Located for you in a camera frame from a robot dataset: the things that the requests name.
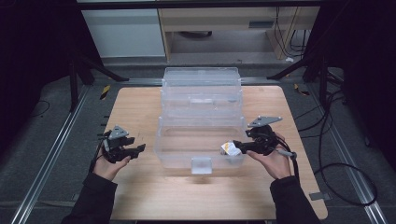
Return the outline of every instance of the wire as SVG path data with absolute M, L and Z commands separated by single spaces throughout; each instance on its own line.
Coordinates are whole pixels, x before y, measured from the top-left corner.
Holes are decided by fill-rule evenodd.
M 38 113 L 38 114 L 32 115 L 32 116 L 31 116 L 31 118 L 34 118 L 34 117 L 38 117 L 38 116 L 40 116 L 40 115 L 43 115 L 44 113 L 46 113 L 46 112 L 47 112 L 47 110 L 49 110 L 49 109 L 50 109 L 50 103 L 49 103 L 48 101 L 45 101 L 45 100 L 40 100 L 40 101 L 38 101 L 38 102 L 46 103 L 46 104 L 47 104 L 47 108 L 45 108 L 45 109 L 44 109 L 44 111 L 43 111 L 43 112 L 41 112 L 41 113 Z
M 288 57 L 292 57 L 292 58 L 302 56 L 303 54 L 294 55 L 294 54 L 288 53 L 287 48 L 285 46 L 285 41 L 283 39 L 282 32 L 280 31 L 280 26 L 279 26 L 278 19 L 279 19 L 279 7 L 276 7 L 276 20 L 275 20 L 275 26 L 274 26 L 274 36 L 275 36 L 275 40 L 276 40 L 277 44 L 280 46 L 280 49 L 282 50 L 283 54 L 285 54 Z M 281 43 L 282 43 L 283 47 L 280 44 L 279 40 L 277 39 L 276 27 L 277 27 L 277 30 L 279 31 L 279 35 L 280 35 L 280 38 L 282 40 Z
M 317 106 L 315 106 L 314 108 L 312 108 L 312 109 L 310 109 L 310 110 L 304 112 L 303 114 L 297 116 L 297 117 L 294 119 L 294 121 L 297 120 L 297 119 L 299 119 L 300 117 L 302 117 L 302 116 L 304 116 L 304 115 L 307 115 L 307 114 L 311 113 L 312 111 L 314 111 L 315 109 L 318 109 L 319 107 L 321 107 L 321 105 L 317 105 Z
M 319 135 L 319 142 L 318 142 L 318 163 L 319 163 L 319 169 L 318 169 L 317 171 L 315 171 L 314 174 L 320 173 L 320 174 L 321 174 L 321 177 L 322 177 L 322 179 L 323 179 L 323 181 L 324 181 L 324 183 L 325 183 L 326 186 L 329 188 L 329 190 L 331 190 L 332 193 L 334 193 L 336 196 L 338 196 L 341 200 L 343 200 L 343 201 L 345 201 L 345 202 L 347 202 L 347 203 L 356 205 L 356 206 L 369 206 L 369 205 L 375 203 L 375 201 L 376 201 L 376 199 L 377 199 L 377 197 L 378 197 L 377 188 L 376 188 L 376 186 L 375 186 L 374 181 L 370 178 L 370 176 L 368 176 L 366 173 L 364 173 L 361 169 L 359 169 L 359 168 L 357 168 L 357 167 L 355 167 L 355 166 L 353 166 L 353 165 L 347 164 L 347 163 L 334 162 L 334 163 L 327 164 L 327 165 L 325 165 L 325 166 L 323 166 L 323 164 L 322 164 L 322 159 L 321 159 L 322 147 L 321 147 L 321 145 L 322 145 L 322 138 L 323 138 L 323 130 L 324 130 L 324 127 L 325 127 L 325 125 L 326 125 L 326 121 L 327 121 L 327 119 L 329 118 L 329 115 L 330 115 L 330 107 L 331 107 L 331 105 L 332 105 L 332 98 L 334 97 L 334 95 L 335 95 L 335 94 L 332 94 L 332 95 L 329 97 L 328 101 L 327 101 L 327 103 L 328 103 L 329 105 L 326 106 L 326 110 L 325 110 L 325 119 L 324 119 L 324 121 L 323 121 L 323 123 L 322 123 L 322 126 L 321 126 L 321 128 L 320 128 L 320 135 Z M 360 203 L 360 202 L 357 203 L 357 202 L 353 202 L 352 200 L 349 200 L 347 197 L 345 197 L 345 196 L 341 195 L 340 193 L 338 193 L 338 192 L 329 184 L 329 182 L 327 181 L 327 178 L 326 178 L 326 176 L 325 176 L 325 174 L 324 174 L 324 172 L 323 172 L 325 169 L 327 169 L 327 168 L 329 168 L 329 167 L 333 167 L 333 166 L 346 166 L 346 167 L 349 167 L 349 168 L 351 168 L 351 169 L 354 169 L 354 170 L 360 172 L 360 173 L 366 178 L 366 180 L 368 180 L 368 181 L 371 183 L 371 185 L 372 185 L 372 190 L 373 190 L 373 195 L 374 195 L 373 199 L 372 199 L 370 202 L 368 202 L 368 203 Z
M 292 40 L 295 36 L 297 36 L 298 34 L 298 30 L 294 30 L 293 34 L 291 35 L 291 39 L 290 39 L 290 49 L 297 51 L 297 52 L 304 52 L 305 51 L 305 36 L 306 36 L 306 30 L 304 30 L 304 37 L 303 37 L 303 44 L 302 45 L 293 45 Z
M 336 95 L 336 94 L 338 94 L 338 93 L 340 93 L 341 91 L 336 91 L 336 92 L 334 92 L 334 93 L 332 93 L 331 94 L 331 96 L 330 96 L 330 98 L 331 98 L 331 100 L 330 100 L 330 102 L 327 102 L 326 103 L 326 106 L 325 107 L 329 107 L 330 106 L 330 104 L 332 103 L 332 101 L 336 101 L 336 100 L 339 100 L 339 99 L 343 99 L 343 97 L 340 97 L 340 98 L 337 98 L 337 99 L 335 99 L 335 100 L 333 100 L 332 98 L 334 97 L 334 95 Z M 306 115 L 307 113 L 309 113 L 309 112 L 312 112 L 314 109 L 311 109 L 311 110 L 309 110 L 308 112 L 305 112 L 303 115 Z M 317 122 L 315 122 L 314 124 L 311 124 L 310 126 L 308 126 L 308 127 L 306 127 L 306 128 L 302 128 L 302 129 L 299 129 L 298 130 L 298 132 L 300 133 L 300 132 L 304 132 L 304 131 L 307 131 L 307 130 L 309 130 L 309 129 L 312 129 L 312 128 L 314 128 L 314 127 L 316 127 L 317 125 L 319 125 L 324 119 L 325 119 L 325 116 L 326 116 L 326 114 L 324 114 Z
M 327 81 L 338 88 L 341 88 L 341 86 L 344 84 L 343 79 L 341 79 L 340 77 L 338 77 L 337 75 L 333 74 L 330 71 L 329 74 L 327 75 Z
M 94 154 L 94 156 L 93 156 L 93 158 L 91 160 L 91 164 L 90 164 L 90 168 L 88 169 L 88 173 L 92 173 L 93 172 L 93 168 L 95 167 L 96 161 L 103 156 L 103 154 L 102 154 L 102 155 L 100 155 L 98 157 L 99 150 L 102 148 L 103 142 L 104 142 L 104 139 L 101 139 L 99 144 L 98 144 L 98 146 L 96 147 L 96 151 L 95 151 L 95 154 Z
M 277 139 L 277 142 L 278 142 L 282 147 L 284 147 L 288 152 L 291 152 L 290 147 L 289 147 L 289 145 L 285 142 L 285 140 L 283 140 L 282 138 L 280 138 L 280 137 L 278 137 L 278 136 L 276 137 L 276 139 Z M 292 162 L 292 164 L 293 164 L 294 176 L 297 178 L 298 183 L 300 184 L 300 172 L 299 172 L 299 169 L 298 169 L 298 163 L 297 163 L 296 158 L 295 158 L 295 157 L 294 157 L 294 159 L 291 158 L 291 162 Z
M 330 122 L 330 125 L 329 125 L 329 127 L 327 128 L 327 130 L 326 131 L 324 131 L 323 132 L 323 134 L 325 134 L 325 133 L 327 133 L 330 129 L 332 128 L 332 121 Z M 314 137 L 319 137 L 320 136 L 320 134 L 317 134 L 317 135 L 308 135 L 308 136 L 302 136 L 302 137 L 300 137 L 300 138 L 314 138 Z

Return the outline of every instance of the person's left hand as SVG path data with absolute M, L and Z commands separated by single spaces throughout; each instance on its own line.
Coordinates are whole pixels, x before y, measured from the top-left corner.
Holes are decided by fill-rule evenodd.
M 131 157 L 128 156 L 122 161 L 111 163 L 102 156 L 102 149 L 99 149 L 98 159 L 96 160 L 95 167 L 93 168 L 93 173 L 112 181 L 114 177 L 116 177 L 116 174 L 119 172 L 119 170 L 128 164 L 130 159 Z

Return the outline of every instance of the clear plastic container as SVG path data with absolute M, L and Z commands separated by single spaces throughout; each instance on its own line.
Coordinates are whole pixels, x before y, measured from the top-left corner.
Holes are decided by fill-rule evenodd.
M 239 167 L 245 155 L 221 155 L 221 145 L 246 142 L 237 68 L 166 68 L 154 151 L 166 168 L 193 174 Z

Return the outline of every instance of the metal bracket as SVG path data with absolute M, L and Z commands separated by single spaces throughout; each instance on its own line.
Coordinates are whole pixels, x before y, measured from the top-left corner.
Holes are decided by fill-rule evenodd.
M 77 194 L 77 193 L 73 194 L 72 201 L 76 202 L 78 197 L 79 197 L 79 194 Z
M 256 128 L 262 127 L 264 125 L 275 123 L 277 121 L 282 120 L 282 117 L 265 117 L 265 116 L 258 116 L 255 120 L 250 122 L 247 126 L 249 128 Z
M 127 136 L 129 133 L 123 130 L 119 125 L 114 126 L 114 129 L 111 131 L 108 140 L 113 140 L 121 137 Z
M 309 197 L 311 198 L 311 201 L 317 201 L 317 200 L 329 201 L 332 199 L 332 196 L 329 193 L 322 193 L 322 192 L 310 193 Z

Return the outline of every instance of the wooden tabletop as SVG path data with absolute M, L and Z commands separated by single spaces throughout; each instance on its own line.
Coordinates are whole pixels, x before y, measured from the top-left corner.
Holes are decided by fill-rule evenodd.
M 131 147 L 146 144 L 114 179 L 116 192 L 112 219 L 128 220 L 253 220 L 276 219 L 269 190 L 274 180 L 262 165 L 246 157 L 236 169 L 213 170 L 212 175 L 192 175 L 190 169 L 165 169 L 153 151 L 161 95 L 158 87 L 123 88 L 114 104 L 106 129 L 118 124 L 135 137 Z M 243 87 L 243 114 L 247 122 L 259 115 L 282 117 L 271 127 L 285 136 L 298 154 L 305 196 L 319 192 L 303 143 L 285 95 L 277 86 Z M 322 200 L 310 201 L 320 219 L 327 216 Z

